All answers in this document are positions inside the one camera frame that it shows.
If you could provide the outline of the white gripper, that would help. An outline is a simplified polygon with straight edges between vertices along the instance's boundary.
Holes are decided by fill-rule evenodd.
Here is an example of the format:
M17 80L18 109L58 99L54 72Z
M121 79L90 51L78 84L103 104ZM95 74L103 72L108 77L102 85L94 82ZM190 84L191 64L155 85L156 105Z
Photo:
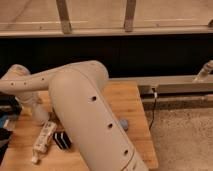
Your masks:
M41 106L42 100L37 93L23 93L19 96L19 102L24 107L36 109Z

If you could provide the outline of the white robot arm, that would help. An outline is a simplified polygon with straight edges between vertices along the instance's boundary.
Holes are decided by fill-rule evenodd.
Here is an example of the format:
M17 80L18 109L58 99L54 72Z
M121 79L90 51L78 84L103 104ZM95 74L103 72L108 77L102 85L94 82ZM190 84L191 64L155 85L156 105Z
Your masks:
M99 61L67 64L20 76L19 66L0 79L0 91L46 90L68 137L90 171L149 171L102 95L109 76Z

